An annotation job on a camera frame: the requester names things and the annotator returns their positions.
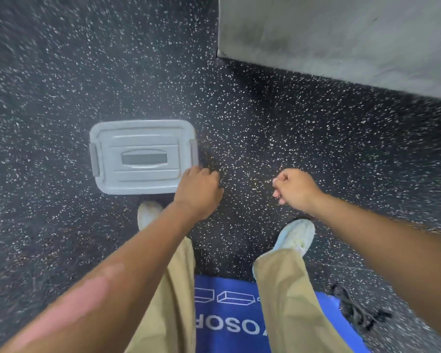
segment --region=gray wall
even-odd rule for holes
[[[218,56],[441,98],[441,0],[220,0]]]

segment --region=forearm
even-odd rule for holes
[[[441,334],[441,235],[329,195],[318,197],[311,214],[353,246]]]
[[[186,207],[172,203],[0,352],[123,352],[178,244],[195,223]]]

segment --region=gym floor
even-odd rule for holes
[[[0,0],[0,345],[137,231],[147,198],[105,195],[92,177],[88,131],[100,121],[194,125],[225,187],[189,234],[197,273],[253,280],[255,258],[304,217],[271,197],[285,167],[441,231],[440,100],[219,59],[216,44],[217,0]],[[316,226],[314,288],[339,282],[394,313],[366,344],[441,352],[389,285]]]

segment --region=shoe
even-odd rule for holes
[[[144,229],[151,221],[162,213],[163,207],[154,201],[142,202],[137,210],[137,225],[139,231]]]
[[[296,219],[286,225],[279,233],[274,247],[262,257],[278,249],[294,249],[300,256],[306,255],[315,236],[315,225],[309,219]]]

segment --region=gray plastic container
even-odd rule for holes
[[[107,194],[174,193],[199,164],[193,125],[185,120],[101,122],[90,130],[98,188]]]

